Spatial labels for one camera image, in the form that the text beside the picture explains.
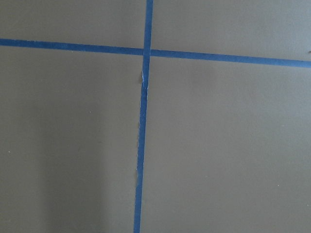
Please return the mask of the brown paper table cover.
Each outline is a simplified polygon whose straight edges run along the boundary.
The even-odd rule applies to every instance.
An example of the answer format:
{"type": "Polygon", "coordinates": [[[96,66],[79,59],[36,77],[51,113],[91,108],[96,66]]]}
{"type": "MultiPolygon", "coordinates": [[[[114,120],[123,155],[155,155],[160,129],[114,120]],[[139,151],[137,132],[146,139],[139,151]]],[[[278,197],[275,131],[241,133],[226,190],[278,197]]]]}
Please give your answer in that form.
{"type": "Polygon", "coordinates": [[[3,0],[3,233],[308,233],[308,0],[3,0]]]}

